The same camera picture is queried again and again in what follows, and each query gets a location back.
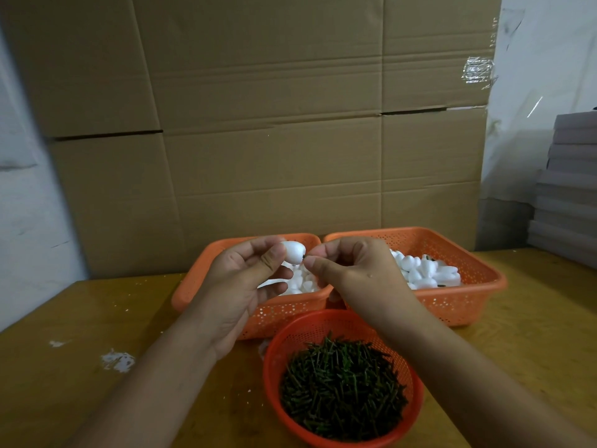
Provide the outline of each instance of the forearm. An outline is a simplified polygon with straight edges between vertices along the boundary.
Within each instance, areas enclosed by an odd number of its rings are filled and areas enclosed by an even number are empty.
[[[560,448],[595,441],[428,312],[389,338],[471,446]]]
[[[183,316],[149,348],[67,446],[161,448],[172,443],[215,364],[206,342],[209,337]]]

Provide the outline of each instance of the wall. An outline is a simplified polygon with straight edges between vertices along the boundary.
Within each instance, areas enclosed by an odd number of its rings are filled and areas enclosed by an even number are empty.
[[[85,278],[62,193],[0,33],[0,330]]]
[[[477,248],[524,244],[557,114],[597,106],[597,0],[502,0]]]

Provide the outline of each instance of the yellow table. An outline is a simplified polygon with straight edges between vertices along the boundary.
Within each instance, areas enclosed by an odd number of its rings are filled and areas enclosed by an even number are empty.
[[[458,333],[597,434],[597,272],[531,248],[479,256],[510,287]],[[0,446],[60,446],[125,376],[101,356],[138,358],[174,321],[169,297],[182,277],[81,281],[0,333]],[[238,342],[216,365],[175,447],[305,446],[266,401],[259,344]],[[429,393],[398,445],[467,446]]]

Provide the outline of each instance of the hand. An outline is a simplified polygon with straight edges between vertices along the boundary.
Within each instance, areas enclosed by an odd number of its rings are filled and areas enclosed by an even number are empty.
[[[211,264],[201,288],[183,315],[199,318],[216,357],[227,355],[260,303],[286,291],[284,282],[257,289],[269,278],[292,278],[282,266],[286,248],[279,236],[247,240],[224,250]]]
[[[384,240],[342,237],[318,245],[303,263],[330,283],[332,294],[339,293],[384,338],[389,338],[396,325],[416,329],[418,316],[428,313],[408,287]]]

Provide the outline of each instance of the orange basket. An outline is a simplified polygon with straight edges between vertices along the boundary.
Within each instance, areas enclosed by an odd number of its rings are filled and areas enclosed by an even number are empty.
[[[283,234],[282,236],[286,240],[301,242],[307,248],[307,251],[321,243],[321,240],[315,234],[297,233]],[[172,295],[172,306],[174,309],[182,312],[190,301],[193,300],[216,256],[226,248],[233,247],[249,239],[255,239],[255,237],[217,240],[205,247],[205,250],[203,250],[197,261],[190,268],[189,273],[186,274],[183,281],[174,291]],[[270,299],[258,306],[255,313],[249,317],[245,329],[238,339],[273,337],[281,327],[286,325],[296,315],[307,311],[324,309],[325,302],[331,291],[332,286],[326,286],[317,292],[292,294]]]
[[[402,421],[383,437],[359,443],[345,443],[316,436],[300,426],[284,411],[280,404],[280,380],[288,360],[297,351],[306,349],[305,343],[321,343],[332,332],[348,340],[363,340],[373,347],[392,356],[394,371],[402,385],[408,404],[402,411]],[[278,418],[296,436],[311,446],[319,448],[379,448],[402,438],[411,428],[423,405],[423,384],[415,371],[399,354],[387,347],[375,330],[367,325],[355,312],[343,309],[325,309],[300,316],[280,330],[273,338],[263,361],[263,383],[267,399]]]
[[[324,242],[348,236],[384,239],[387,246],[405,255],[431,255],[458,267],[463,285],[414,291],[419,301],[446,325],[469,325],[483,312],[489,295],[507,287],[505,276],[441,234],[422,227],[336,232]]]

